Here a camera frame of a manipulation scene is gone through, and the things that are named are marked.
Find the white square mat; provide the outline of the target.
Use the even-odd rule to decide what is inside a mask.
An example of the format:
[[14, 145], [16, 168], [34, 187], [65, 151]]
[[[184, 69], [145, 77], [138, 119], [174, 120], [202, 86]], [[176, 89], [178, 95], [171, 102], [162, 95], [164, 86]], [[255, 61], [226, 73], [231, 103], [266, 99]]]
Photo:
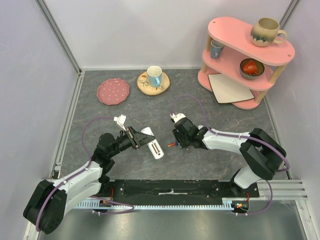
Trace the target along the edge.
[[236, 103], [254, 98], [251, 90], [223, 74], [209, 74], [212, 92], [220, 104]]

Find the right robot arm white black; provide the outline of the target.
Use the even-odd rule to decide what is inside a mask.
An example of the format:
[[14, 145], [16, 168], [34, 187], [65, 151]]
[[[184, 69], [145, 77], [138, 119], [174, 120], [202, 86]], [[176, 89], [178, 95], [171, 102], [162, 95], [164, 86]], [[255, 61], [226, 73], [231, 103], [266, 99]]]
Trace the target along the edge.
[[286, 151], [264, 130], [235, 133], [194, 125], [184, 114], [172, 115], [172, 131], [182, 148], [223, 150], [243, 156], [247, 163], [232, 177], [229, 191], [235, 197], [242, 196], [253, 183], [272, 180], [285, 161]]

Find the white remote control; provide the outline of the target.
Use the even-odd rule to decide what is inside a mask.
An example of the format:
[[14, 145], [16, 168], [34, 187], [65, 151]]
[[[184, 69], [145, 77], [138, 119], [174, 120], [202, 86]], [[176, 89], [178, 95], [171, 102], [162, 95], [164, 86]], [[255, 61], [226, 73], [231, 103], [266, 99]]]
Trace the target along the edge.
[[[155, 136], [150, 127], [145, 127], [141, 130], [143, 134]], [[158, 160], [164, 156], [164, 152], [157, 139], [152, 140], [147, 144], [150, 152], [152, 153], [154, 159]]]

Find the pink dotted plate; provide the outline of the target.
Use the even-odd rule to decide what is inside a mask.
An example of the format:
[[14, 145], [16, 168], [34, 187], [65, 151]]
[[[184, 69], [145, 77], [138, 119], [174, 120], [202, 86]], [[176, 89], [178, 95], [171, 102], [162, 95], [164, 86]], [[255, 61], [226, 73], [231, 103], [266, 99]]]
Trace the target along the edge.
[[110, 78], [97, 88], [98, 100], [108, 106], [118, 105], [125, 101], [130, 93], [128, 83], [120, 78]]

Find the light blue cup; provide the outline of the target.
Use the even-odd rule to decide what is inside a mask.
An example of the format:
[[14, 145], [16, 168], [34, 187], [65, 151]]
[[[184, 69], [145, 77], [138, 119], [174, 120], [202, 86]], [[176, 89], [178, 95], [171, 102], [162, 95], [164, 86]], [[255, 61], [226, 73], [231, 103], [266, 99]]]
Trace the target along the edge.
[[159, 66], [153, 65], [147, 69], [147, 79], [150, 85], [157, 88], [162, 82], [162, 69]]

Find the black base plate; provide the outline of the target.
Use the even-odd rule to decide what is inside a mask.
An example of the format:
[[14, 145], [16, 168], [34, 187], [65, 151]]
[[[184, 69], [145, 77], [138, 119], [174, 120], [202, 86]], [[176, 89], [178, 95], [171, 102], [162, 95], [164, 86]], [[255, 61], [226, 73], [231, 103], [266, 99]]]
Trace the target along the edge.
[[260, 196], [253, 183], [242, 189], [219, 180], [116, 179], [102, 184], [98, 197], [135, 206], [221, 205], [223, 198], [247, 199]]

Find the pink three-tier shelf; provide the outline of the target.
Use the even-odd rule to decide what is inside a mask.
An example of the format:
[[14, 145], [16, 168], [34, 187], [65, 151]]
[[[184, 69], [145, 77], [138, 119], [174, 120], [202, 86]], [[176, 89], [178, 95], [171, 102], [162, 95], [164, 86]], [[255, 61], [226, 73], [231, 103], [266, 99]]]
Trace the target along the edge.
[[[252, 25], [234, 17], [222, 16], [212, 19], [207, 27], [208, 38], [202, 53], [203, 64], [198, 72], [198, 82], [211, 91], [208, 75], [223, 74], [251, 90], [254, 98], [234, 102], [233, 105], [243, 109], [256, 108], [269, 89], [273, 87], [286, 66], [293, 60], [295, 49], [286, 40], [284, 43], [271, 43], [259, 47], [250, 40]], [[217, 59], [210, 56], [211, 41], [224, 44]], [[256, 79], [245, 79], [240, 74], [240, 63], [244, 59], [255, 59], [264, 65], [264, 73]]]

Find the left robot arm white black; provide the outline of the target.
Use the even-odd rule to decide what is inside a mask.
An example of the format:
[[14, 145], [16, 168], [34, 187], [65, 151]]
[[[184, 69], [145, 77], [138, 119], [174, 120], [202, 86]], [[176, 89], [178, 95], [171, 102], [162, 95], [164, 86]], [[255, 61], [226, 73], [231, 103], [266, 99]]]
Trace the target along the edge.
[[150, 127], [136, 131], [129, 126], [118, 137], [102, 134], [93, 155], [82, 167], [61, 179], [44, 179], [37, 184], [23, 217], [34, 224], [36, 231], [52, 233], [80, 202], [96, 194], [104, 197], [109, 193], [107, 173], [115, 164], [114, 156], [129, 148], [137, 150], [155, 140]]

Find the orange red cup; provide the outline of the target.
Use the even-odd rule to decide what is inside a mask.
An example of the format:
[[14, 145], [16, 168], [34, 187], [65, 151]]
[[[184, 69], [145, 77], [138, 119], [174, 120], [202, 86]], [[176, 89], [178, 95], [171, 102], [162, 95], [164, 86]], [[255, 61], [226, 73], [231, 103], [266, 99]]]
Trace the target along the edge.
[[242, 70], [248, 75], [258, 74], [258, 67], [252, 59], [242, 66]]

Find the grey blue mug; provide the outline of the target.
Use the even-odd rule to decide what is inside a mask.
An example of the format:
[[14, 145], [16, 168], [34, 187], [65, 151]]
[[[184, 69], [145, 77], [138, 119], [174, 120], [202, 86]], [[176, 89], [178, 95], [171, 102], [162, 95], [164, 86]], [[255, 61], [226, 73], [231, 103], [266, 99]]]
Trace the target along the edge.
[[224, 49], [225, 45], [216, 41], [216, 40], [212, 40], [210, 42], [210, 57], [212, 59], [218, 59], [219, 56], [221, 55], [223, 49]]

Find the beige leaf saucer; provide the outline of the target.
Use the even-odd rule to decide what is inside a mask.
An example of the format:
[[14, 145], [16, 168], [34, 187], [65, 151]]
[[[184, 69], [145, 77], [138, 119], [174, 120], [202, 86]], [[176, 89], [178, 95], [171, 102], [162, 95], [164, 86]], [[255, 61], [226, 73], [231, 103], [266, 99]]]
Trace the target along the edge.
[[136, 84], [138, 89], [145, 95], [156, 96], [165, 92], [170, 87], [170, 79], [168, 75], [163, 72], [160, 86], [152, 87], [149, 83], [147, 72], [145, 71], [137, 78]]

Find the patterned dark bowl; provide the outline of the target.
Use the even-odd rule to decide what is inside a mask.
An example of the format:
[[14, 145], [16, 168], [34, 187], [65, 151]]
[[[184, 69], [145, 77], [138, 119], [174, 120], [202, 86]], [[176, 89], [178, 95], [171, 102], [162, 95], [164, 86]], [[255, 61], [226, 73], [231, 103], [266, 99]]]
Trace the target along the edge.
[[242, 60], [239, 65], [241, 76], [247, 80], [253, 80], [260, 77], [264, 71], [264, 64], [253, 58], [246, 58]]

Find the beige ceramic mug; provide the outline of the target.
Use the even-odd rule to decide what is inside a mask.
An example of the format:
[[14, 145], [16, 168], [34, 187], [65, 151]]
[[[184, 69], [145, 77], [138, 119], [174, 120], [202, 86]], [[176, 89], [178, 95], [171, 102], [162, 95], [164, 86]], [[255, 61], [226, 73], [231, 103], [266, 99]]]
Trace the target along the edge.
[[250, 31], [251, 42], [258, 47], [266, 47], [273, 42], [282, 44], [287, 37], [287, 32], [280, 29], [279, 22], [268, 17], [259, 19]]

